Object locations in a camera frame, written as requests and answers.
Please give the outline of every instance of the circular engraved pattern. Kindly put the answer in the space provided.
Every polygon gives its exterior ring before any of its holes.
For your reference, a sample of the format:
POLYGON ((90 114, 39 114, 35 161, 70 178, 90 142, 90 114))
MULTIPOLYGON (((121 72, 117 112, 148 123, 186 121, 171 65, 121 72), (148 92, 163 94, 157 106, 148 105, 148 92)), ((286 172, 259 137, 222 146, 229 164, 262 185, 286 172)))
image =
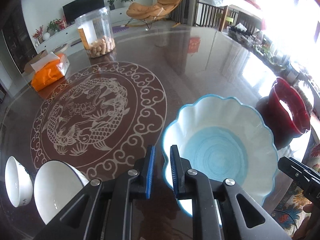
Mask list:
POLYGON ((146 68, 127 62, 90 66, 43 102, 31 131, 34 165, 58 159, 88 179, 113 179, 158 141, 166 111, 162 84, 146 68))

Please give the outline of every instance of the jar lid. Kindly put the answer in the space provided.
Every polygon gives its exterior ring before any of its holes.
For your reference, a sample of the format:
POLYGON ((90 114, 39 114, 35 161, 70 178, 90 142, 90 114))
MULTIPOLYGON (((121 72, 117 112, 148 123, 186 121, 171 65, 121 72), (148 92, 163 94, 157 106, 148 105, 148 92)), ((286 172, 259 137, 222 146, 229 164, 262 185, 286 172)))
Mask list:
POLYGON ((81 22, 85 22, 88 20, 92 20, 92 19, 98 18, 100 16, 108 15, 109 12, 110 12, 110 10, 108 8, 102 7, 100 9, 97 9, 97 10, 94 10, 94 11, 91 11, 91 12, 88 12, 88 13, 85 13, 85 14, 79 16, 76 19, 76 22, 81 23, 81 22))

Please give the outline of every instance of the flower pot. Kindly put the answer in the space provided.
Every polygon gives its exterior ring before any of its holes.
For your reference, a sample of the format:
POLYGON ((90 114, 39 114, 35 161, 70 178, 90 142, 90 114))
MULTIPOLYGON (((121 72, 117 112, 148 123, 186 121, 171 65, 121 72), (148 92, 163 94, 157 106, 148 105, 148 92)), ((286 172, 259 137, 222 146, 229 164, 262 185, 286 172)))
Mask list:
POLYGON ((129 7, 132 3, 131 1, 121 2, 123 7, 129 7))
POLYGON ((38 47, 40 45, 40 41, 38 39, 35 39, 35 46, 38 47))
POLYGON ((42 35, 42 38, 44 39, 44 41, 48 40, 50 38, 50 33, 46 32, 42 35))

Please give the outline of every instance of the plastic jar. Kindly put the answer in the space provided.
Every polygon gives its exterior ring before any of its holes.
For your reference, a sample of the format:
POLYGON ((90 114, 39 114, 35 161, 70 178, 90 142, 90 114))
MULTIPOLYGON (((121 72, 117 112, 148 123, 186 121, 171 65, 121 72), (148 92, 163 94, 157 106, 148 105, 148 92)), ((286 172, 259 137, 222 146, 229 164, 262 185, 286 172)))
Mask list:
POLYGON ((82 44, 89 57, 103 56, 115 48, 110 11, 101 8, 76 19, 82 44))

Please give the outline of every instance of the tv cabinet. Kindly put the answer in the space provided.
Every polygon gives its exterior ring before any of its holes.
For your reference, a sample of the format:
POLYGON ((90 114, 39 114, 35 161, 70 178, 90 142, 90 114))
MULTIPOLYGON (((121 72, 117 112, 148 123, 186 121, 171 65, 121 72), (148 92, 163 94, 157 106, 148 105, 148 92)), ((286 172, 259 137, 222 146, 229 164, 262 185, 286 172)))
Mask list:
MULTIPOLYGON (((130 17, 127 16, 126 11, 128 8, 118 8, 110 11, 112 26, 126 24, 130 17)), ((76 24, 73 24, 64 30, 52 35, 49 39, 42 42, 38 47, 35 47, 36 52, 39 54, 43 50, 47 52, 53 51, 55 48, 62 44, 71 44, 80 38, 76 24)))

